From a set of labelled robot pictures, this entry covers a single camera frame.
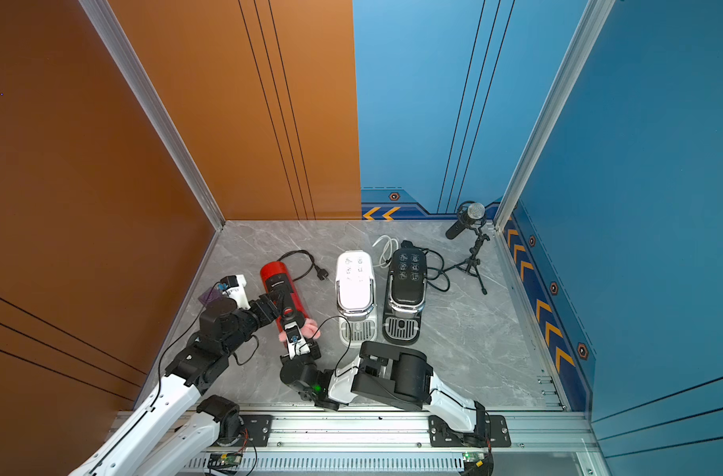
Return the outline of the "green circuit board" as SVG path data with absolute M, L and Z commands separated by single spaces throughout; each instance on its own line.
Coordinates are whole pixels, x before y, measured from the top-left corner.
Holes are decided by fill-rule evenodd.
M 494 474 L 494 454 L 483 452 L 471 454 L 464 462 L 461 476 L 492 476 Z
M 206 463 L 205 475 L 237 475 L 244 456 L 241 453 L 210 453 Z

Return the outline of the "red coffee machine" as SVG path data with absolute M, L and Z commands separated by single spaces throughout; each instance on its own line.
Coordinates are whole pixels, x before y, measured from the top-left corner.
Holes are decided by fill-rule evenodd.
M 307 319 L 292 277 L 283 263 L 267 263 L 260 270 L 260 277 L 266 293 L 281 312 L 281 317 L 277 321 L 280 331 L 283 331 L 284 319 L 304 319 L 304 321 Z

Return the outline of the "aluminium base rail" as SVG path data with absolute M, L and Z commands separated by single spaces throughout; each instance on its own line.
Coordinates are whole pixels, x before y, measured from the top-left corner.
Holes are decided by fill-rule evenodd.
M 163 438 L 181 432 L 186 412 Z M 580 413 L 490 412 L 508 424 L 509 448 L 433 447 L 426 413 L 381 407 L 330 413 L 245 407 L 246 429 L 211 444 L 174 475 L 205 475 L 210 453 L 241 453 L 237 475 L 460 475 L 471 454 L 492 452 L 492 475 L 607 475 L 593 430 Z

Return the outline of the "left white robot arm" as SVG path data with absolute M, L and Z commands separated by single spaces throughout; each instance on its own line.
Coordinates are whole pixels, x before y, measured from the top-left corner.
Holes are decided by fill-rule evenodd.
M 238 432 L 238 405 L 210 397 L 177 436 L 162 441 L 229 367 L 238 348 L 272 324 L 280 311 L 261 295 L 246 307 L 230 297 L 213 301 L 201 313 L 199 330 L 161 373 L 155 390 L 74 475 L 174 475 L 221 437 L 228 424 Z

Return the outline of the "black coffee machine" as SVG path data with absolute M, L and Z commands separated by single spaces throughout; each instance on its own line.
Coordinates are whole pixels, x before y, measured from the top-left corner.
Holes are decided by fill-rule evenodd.
M 421 335 L 425 307 L 427 258 L 421 248 L 404 240 L 388 263 L 383 308 L 383 338 L 396 345 L 413 345 Z

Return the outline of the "green circuit board right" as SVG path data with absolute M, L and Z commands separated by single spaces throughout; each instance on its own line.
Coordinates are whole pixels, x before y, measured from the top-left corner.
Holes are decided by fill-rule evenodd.
M 464 462 L 461 476 L 492 476 L 494 474 L 494 454 L 483 452 L 471 454 Z

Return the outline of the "white coffee machine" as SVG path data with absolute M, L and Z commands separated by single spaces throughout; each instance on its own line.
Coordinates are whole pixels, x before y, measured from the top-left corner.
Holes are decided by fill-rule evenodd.
M 336 303 L 343 317 L 340 338 L 345 345 L 359 348 L 377 338 L 377 282 L 371 256 L 362 250 L 342 253 L 336 265 Z

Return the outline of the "green circuit board left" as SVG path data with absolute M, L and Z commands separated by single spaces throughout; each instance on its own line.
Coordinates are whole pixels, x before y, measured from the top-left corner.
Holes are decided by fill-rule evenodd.
M 237 475 L 244 456 L 241 453 L 210 453 L 206 463 L 205 475 Z

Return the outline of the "purple block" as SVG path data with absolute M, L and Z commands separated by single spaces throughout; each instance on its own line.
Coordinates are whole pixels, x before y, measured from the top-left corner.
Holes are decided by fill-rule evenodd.
M 215 284 L 198 297 L 198 302 L 202 305 L 203 309 L 206 309 L 211 303 L 222 299 L 224 296 L 223 286 L 221 284 Z

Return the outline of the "pink cloth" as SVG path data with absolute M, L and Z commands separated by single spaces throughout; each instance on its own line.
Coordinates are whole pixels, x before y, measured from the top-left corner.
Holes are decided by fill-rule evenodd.
M 310 317 L 307 317 L 307 319 L 305 319 L 304 321 L 304 325 L 301 327 L 301 333 L 305 338 L 319 338 L 321 336 L 321 331 L 319 331 L 319 323 L 317 323 L 315 319 L 310 319 Z M 288 339 L 287 334 L 284 330 L 280 331 L 278 338 L 282 343 L 286 343 Z

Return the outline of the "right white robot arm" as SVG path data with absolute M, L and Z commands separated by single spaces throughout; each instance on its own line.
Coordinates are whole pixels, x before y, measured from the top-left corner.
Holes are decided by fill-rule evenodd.
M 361 397 L 402 411 L 427 412 L 433 447 L 511 446 L 506 419 L 447 385 L 420 351 L 365 341 L 346 367 L 321 370 L 311 352 L 293 343 L 280 362 L 280 381 L 318 408 L 336 411 Z

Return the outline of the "black power plug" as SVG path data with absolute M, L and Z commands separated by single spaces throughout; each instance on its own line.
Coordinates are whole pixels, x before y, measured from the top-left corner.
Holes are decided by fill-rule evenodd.
M 329 279 L 329 272 L 324 268 L 315 266 L 315 272 L 320 281 L 327 281 Z

